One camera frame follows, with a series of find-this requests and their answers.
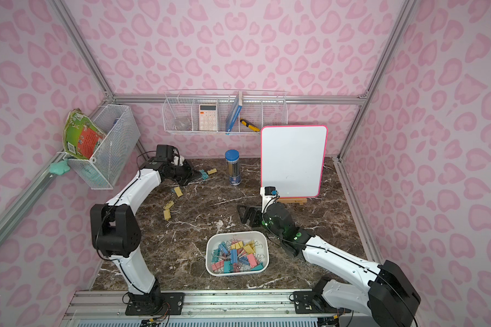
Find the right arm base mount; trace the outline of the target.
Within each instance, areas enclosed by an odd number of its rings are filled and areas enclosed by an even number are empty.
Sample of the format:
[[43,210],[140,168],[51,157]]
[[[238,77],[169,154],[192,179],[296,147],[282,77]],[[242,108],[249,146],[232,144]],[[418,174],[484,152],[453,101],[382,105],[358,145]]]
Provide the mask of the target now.
[[331,307],[314,291],[293,292],[289,296],[289,301],[293,303],[296,314],[338,313],[336,308]]

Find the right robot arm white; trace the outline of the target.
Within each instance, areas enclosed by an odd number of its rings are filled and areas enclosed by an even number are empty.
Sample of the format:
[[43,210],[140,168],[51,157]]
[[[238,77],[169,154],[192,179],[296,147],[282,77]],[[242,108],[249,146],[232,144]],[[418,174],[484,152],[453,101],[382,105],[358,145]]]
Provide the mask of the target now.
[[297,226],[279,202],[265,208],[239,205],[237,211],[242,223],[267,230],[289,256],[343,280],[322,279],[316,284],[314,292],[322,303],[370,316],[379,326],[418,326],[415,315],[421,297],[396,263],[364,260],[330,245],[311,230]]

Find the blue binder clip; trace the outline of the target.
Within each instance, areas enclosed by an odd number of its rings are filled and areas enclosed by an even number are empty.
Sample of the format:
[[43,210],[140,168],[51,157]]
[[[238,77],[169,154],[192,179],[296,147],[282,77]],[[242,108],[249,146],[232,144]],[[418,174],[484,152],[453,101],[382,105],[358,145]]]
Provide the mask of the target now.
[[237,251],[237,249],[231,249],[231,251],[230,251],[230,262],[231,262],[231,264],[237,264],[238,263],[238,251]]

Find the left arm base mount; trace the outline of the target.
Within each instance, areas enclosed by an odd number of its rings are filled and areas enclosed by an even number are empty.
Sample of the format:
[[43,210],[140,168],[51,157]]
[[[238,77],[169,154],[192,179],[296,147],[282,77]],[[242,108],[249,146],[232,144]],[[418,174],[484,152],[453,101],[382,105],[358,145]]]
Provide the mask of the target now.
[[125,315],[160,317],[167,314],[180,316],[184,306],[184,298],[183,292],[166,292],[160,295],[129,293]]

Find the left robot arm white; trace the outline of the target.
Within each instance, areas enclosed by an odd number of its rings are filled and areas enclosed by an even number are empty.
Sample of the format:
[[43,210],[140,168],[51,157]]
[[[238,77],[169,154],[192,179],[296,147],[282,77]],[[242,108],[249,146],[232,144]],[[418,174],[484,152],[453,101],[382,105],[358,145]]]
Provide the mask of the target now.
[[134,178],[114,198],[91,208],[91,240],[101,260],[116,265],[134,295],[159,291],[158,279],[148,269],[140,250],[142,233],[136,213],[162,181],[188,185],[200,177],[172,145],[159,144],[154,156],[142,163]]

